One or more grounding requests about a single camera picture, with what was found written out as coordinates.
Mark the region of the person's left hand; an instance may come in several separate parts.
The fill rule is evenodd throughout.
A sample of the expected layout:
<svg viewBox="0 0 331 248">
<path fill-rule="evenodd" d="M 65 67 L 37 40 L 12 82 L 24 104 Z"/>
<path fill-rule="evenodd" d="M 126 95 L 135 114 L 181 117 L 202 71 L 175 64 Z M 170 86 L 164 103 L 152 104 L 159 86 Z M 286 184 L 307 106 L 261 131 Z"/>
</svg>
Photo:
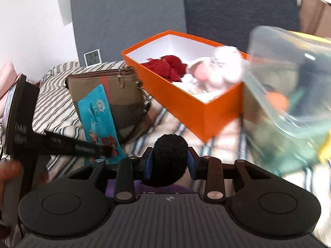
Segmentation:
<svg viewBox="0 0 331 248">
<path fill-rule="evenodd" d="M 48 182 L 50 156 L 36 161 L 9 160 L 1 164 L 1 229 L 11 231 L 18 223 L 18 204 L 30 191 Z"/>
</svg>

